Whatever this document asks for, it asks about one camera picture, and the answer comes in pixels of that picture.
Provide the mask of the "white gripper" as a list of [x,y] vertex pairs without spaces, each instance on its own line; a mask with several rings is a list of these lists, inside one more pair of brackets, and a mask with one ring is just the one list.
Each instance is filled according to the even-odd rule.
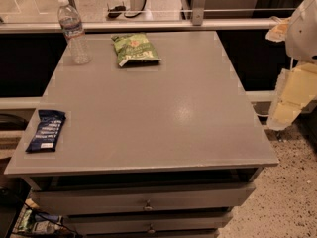
[[275,97],[268,111],[269,129],[281,131],[292,124],[317,96],[317,0],[304,0],[290,18],[271,17],[276,25],[265,35],[272,42],[284,42],[286,53],[303,63],[283,69],[277,78]]

